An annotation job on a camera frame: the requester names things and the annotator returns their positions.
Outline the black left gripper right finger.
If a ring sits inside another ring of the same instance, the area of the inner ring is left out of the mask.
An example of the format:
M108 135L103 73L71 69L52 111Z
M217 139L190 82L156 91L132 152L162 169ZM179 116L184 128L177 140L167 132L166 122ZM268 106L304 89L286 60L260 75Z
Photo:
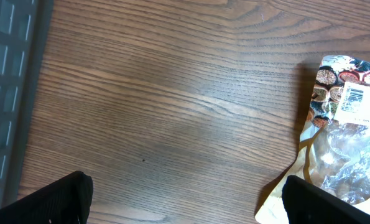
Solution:
M282 200L290 224L370 224L370 215L295 176L288 176Z

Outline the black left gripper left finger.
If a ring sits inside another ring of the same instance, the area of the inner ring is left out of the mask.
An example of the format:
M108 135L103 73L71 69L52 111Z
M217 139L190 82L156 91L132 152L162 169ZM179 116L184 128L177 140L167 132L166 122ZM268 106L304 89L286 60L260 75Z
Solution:
M92 178L75 171L1 208L0 224L86 223L92 198Z

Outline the brown white snack pouch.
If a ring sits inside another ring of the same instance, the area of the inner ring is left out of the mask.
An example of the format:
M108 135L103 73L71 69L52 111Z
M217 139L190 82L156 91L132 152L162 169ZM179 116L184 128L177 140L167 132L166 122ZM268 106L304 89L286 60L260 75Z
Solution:
M257 222L289 223L282 189L290 175L370 215L370 62L322 59L297 158L257 211Z

